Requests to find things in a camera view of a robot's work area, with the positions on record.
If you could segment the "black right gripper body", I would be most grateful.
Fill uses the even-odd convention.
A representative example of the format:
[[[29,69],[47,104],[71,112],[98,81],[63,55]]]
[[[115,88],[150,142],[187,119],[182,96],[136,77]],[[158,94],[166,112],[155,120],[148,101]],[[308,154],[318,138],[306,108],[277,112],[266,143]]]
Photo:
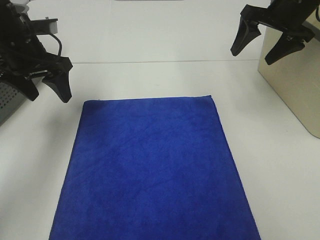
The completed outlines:
[[[315,34],[303,23],[319,5],[318,0],[273,0],[267,8],[247,4],[240,17],[283,33],[301,36],[309,42]]]

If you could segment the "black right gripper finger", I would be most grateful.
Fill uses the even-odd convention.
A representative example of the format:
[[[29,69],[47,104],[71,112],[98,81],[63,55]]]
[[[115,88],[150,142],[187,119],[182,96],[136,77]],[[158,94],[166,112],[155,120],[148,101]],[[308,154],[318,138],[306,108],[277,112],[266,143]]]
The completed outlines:
[[[239,55],[251,41],[261,35],[258,25],[255,21],[240,17],[238,31],[230,49],[233,56]]]
[[[268,65],[272,65],[290,54],[301,51],[305,47],[304,42],[302,36],[284,32],[264,59]]]

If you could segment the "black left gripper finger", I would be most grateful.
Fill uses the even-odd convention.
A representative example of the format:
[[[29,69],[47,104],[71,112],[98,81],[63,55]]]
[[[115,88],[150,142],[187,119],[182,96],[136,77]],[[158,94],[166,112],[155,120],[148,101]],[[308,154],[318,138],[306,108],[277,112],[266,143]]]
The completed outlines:
[[[4,83],[11,86],[30,101],[34,101],[39,92],[32,80],[27,80],[23,76],[4,75]]]
[[[69,73],[57,72],[56,74],[47,75],[42,82],[50,87],[63,103],[68,103],[71,99]]]

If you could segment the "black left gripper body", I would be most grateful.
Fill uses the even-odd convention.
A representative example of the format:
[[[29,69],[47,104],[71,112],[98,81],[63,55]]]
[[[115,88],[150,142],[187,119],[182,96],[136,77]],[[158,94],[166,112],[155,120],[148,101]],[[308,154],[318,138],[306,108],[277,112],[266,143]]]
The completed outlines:
[[[0,2],[0,79],[5,75],[23,76],[26,80],[69,73],[73,65],[62,56],[62,42],[57,34],[36,35],[31,26],[27,3]],[[40,36],[50,36],[58,43],[56,54],[48,52]]]

